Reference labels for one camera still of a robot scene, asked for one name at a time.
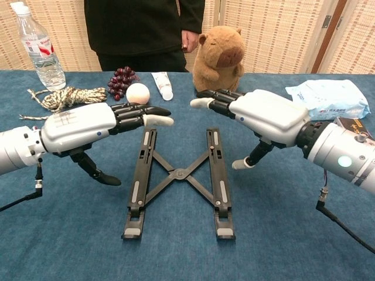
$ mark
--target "dark grapes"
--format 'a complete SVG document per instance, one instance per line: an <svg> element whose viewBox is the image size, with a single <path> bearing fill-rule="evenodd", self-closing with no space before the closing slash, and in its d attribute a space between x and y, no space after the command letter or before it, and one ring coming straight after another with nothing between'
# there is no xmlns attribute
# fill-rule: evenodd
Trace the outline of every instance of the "dark grapes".
<svg viewBox="0 0 375 281"><path fill-rule="evenodd" d="M139 80L139 78L130 67L118 68L107 84L107 91L116 101L119 101L126 95L128 87L135 80Z"/></svg>

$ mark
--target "bottle label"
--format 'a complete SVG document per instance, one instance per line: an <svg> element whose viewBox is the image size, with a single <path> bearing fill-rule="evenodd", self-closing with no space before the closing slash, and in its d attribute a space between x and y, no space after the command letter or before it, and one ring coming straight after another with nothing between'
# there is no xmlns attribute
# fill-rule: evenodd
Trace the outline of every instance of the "bottle label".
<svg viewBox="0 0 375 281"><path fill-rule="evenodd" d="M22 40L30 57L48 57L53 53L53 46L49 37L38 40Z"/></svg>

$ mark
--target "white ball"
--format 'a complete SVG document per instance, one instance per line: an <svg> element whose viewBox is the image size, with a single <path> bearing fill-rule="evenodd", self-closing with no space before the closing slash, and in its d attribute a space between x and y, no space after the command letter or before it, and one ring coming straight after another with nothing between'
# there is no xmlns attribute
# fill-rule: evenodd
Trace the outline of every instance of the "white ball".
<svg viewBox="0 0 375 281"><path fill-rule="evenodd" d="M129 86L126 92L128 102L146 104L150 99L150 91L142 83L134 83Z"/></svg>

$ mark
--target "rope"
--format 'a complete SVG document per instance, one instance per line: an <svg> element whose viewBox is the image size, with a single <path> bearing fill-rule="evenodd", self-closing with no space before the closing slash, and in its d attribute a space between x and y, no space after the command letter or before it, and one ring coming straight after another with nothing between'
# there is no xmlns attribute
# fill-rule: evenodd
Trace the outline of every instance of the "rope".
<svg viewBox="0 0 375 281"><path fill-rule="evenodd" d="M53 92L50 95L45 96L43 101L40 101L36 96L44 92L49 92L48 90L43 90L35 92L28 89L33 100L36 100L43 108L48 109L52 113L61 112L65 107L72 107L74 104L93 104L96 102L102 102L107 99L107 94L105 88L95 88L92 90L81 90L74 87L66 87L62 90ZM20 119L30 119L30 120L45 120L48 116L44 117L33 117L19 115Z"/></svg>

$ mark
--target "foldable stand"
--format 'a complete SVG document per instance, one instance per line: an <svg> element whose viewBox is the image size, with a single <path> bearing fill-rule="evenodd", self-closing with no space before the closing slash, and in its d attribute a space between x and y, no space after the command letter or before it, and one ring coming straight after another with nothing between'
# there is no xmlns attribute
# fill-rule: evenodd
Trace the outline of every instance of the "foldable stand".
<svg viewBox="0 0 375 281"><path fill-rule="evenodd" d="M146 205L174 180L187 180L204 198L208 200L209 203L214 206L214 220L217 238L235 239L236 237L234 235L231 215L229 184L224 164L219 129L207 128L207 151L205 151L204 154L195 160L187 169L173 168L158 152L156 152L156 134L155 128L145 128L142 146L135 167L131 196L129 197L127 221L121 238L140 238L142 235ZM169 176L147 193L152 159L155 159L162 167L164 167L169 173ZM190 175L207 159L209 159L210 162L213 194Z"/></svg>

